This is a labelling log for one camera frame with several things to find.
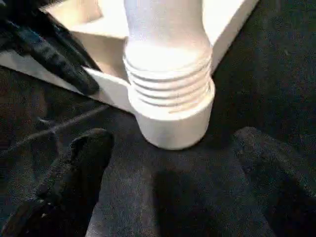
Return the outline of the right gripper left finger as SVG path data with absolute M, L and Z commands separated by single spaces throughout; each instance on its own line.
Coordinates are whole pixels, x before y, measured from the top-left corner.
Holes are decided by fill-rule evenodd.
M 83 237 L 99 200 L 114 137 L 94 128 L 74 139 L 10 213 L 2 237 Z

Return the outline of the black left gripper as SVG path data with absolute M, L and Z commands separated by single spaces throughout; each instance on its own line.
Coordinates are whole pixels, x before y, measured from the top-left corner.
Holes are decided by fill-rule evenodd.
M 98 83 L 81 66 L 100 70 L 99 66 L 73 37 L 70 31 L 44 7 L 57 4 L 58 0 L 2 0 L 0 2 L 0 49 L 26 52 L 45 69 L 73 85 L 85 95 L 99 91 Z M 71 59 L 56 44 L 76 57 Z

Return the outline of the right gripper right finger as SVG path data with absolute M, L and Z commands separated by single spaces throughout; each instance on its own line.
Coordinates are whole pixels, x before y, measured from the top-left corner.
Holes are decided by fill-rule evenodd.
M 278 237 L 316 235 L 316 166 L 254 127 L 233 135 L 234 153 L 261 212 Z

